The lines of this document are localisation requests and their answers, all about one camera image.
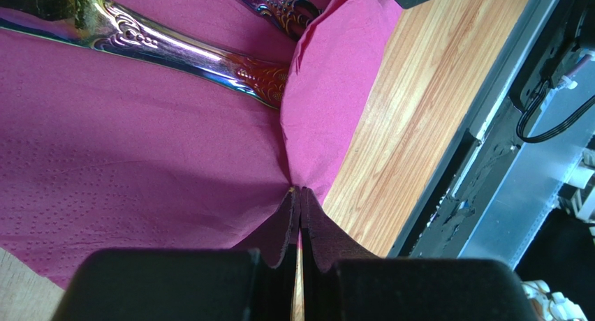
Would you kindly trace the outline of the magenta paper napkin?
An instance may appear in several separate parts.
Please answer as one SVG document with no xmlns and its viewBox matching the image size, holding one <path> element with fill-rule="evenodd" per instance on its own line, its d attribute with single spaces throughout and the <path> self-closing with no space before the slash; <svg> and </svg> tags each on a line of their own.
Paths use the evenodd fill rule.
<svg viewBox="0 0 595 321">
<path fill-rule="evenodd" d="M 291 186 L 328 194 L 402 13 L 310 0 L 293 42 L 237 0 L 115 0 L 289 63 L 280 111 L 195 76 L 1 31 L 1 247 L 64 288 L 102 248 L 229 248 Z"/>
</svg>

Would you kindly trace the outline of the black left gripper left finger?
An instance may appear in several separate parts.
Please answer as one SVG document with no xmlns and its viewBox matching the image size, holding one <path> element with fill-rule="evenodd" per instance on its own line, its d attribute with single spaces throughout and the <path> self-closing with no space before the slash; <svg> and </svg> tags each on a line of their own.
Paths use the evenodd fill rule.
<svg viewBox="0 0 595 321">
<path fill-rule="evenodd" d="M 109 248 L 78 268 L 55 320 L 289 320 L 300 191 L 229 249 Z"/>
</svg>

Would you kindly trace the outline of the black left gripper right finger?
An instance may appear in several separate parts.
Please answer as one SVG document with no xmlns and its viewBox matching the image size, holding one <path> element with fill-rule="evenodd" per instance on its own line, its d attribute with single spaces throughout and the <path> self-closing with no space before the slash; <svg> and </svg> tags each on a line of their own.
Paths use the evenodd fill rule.
<svg viewBox="0 0 595 321">
<path fill-rule="evenodd" d="M 382 258 L 300 191 L 306 320 L 535 320 L 520 279 L 495 260 Z"/>
</svg>

